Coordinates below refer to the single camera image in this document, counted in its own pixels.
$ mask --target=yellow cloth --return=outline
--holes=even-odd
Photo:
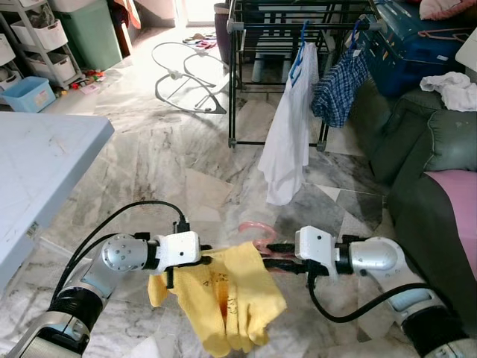
[[[267,325],[286,308],[285,299],[252,242],[204,251],[210,265],[174,269],[174,288],[203,347],[214,357],[233,348],[252,350],[268,342]],[[150,276],[148,294],[158,307],[167,295],[167,274]]]

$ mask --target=wall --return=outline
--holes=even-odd
[[[145,28],[173,28],[175,26],[175,0],[135,0]]]

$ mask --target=clothes drying rack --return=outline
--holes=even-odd
[[[285,88],[282,81],[243,81],[245,58],[263,61],[266,54],[274,54],[293,63],[301,44],[303,23],[308,20],[305,41],[317,46],[321,77],[338,62],[345,36],[354,29],[354,20],[366,14],[374,15],[376,22],[362,22],[358,30],[385,30],[386,24],[373,0],[232,0],[227,21],[230,34],[229,148],[265,144],[236,138],[237,90],[268,95],[283,92]],[[318,142],[309,145],[324,151],[328,130],[328,125],[322,122]]]

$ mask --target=black cable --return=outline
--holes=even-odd
[[[177,211],[177,214],[179,214],[179,221],[180,223],[186,223],[186,216],[183,214],[183,212],[178,208],[176,207],[175,205],[173,204],[170,204],[168,203],[167,201],[161,201],[161,200],[144,200],[144,201],[135,201],[131,204],[128,204],[128,205],[125,205],[123,206],[121,209],[115,211],[113,214],[111,214],[108,218],[106,218],[106,220],[104,220],[102,223],[99,224],[99,226],[94,229],[89,235],[87,238],[85,238],[85,240],[78,246],[78,248],[75,250],[75,252],[73,253],[73,255],[71,256],[71,258],[69,259],[68,263],[66,264],[66,267],[63,271],[63,273],[61,274],[61,277],[60,279],[58,280],[58,284],[56,286],[56,288],[54,289],[54,292],[53,292],[53,296],[51,297],[51,303],[53,303],[53,301],[56,299],[56,297],[58,296],[58,294],[60,293],[61,289],[63,288],[65,282],[66,282],[66,279],[68,278],[68,276],[71,274],[73,268],[79,263],[79,261],[84,257],[86,256],[86,254],[88,252],[91,251],[92,248],[87,248],[87,252],[83,255],[81,253],[81,251],[84,249],[84,247],[88,244],[88,242],[91,241],[91,239],[99,232],[101,231],[106,225],[108,225],[116,216],[118,216],[119,214],[123,213],[124,211],[130,209],[131,207],[137,207],[137,206],[140,206],[140,205],[149,205],[149,204],[157,204],[157,205],[165,205],[167,207],[170,207],[172,209],[174,209],[175,211]]]
[[[346,323],[346,322],[349,322],[349,321],[353,321],[353,320],[361,317],[362,315],[364,315],[368,311],[372,310],[377,305],[379,305],[379,304],[383,303],[384,301],[388,300],[389,298],[391,298],[395,295],[398,295],[399,293],[402,293],[404,291],[408,291],[409,289],[430,289],[432,291],[435,291],[435,288],[430,286],[427,283],[409,283],[407,285],[402,285],[402,286],[396,287],[395,289],[391,289],[391,290],[383,293],[382,295],[380,295],[380,296],[374,298],[373,300],[369,301],[364,306],[359,307],[356,311],[354,311],[353,313],[350,313],[349,315],[345,315],[345,316],[342,316],[342,317],[337,317],[335,315],[331,315],[330,313],[328,313],[318,302],[318,299],[315,296],[315,278],[317,277],[317,275],[315,274],[316,270],[315,270],[315,268],[313,267],[312,264],[309,265],[309,267],[310,267],[310,269],[309,269],[309,273],[308,273],[308,290],[309,290],[310,297],[312,298],[313,304],[316,306],[318,311],[320,311],[320,313],[325,316],[325,318],[327,318],[330,321],[333,321],[335,323]]]

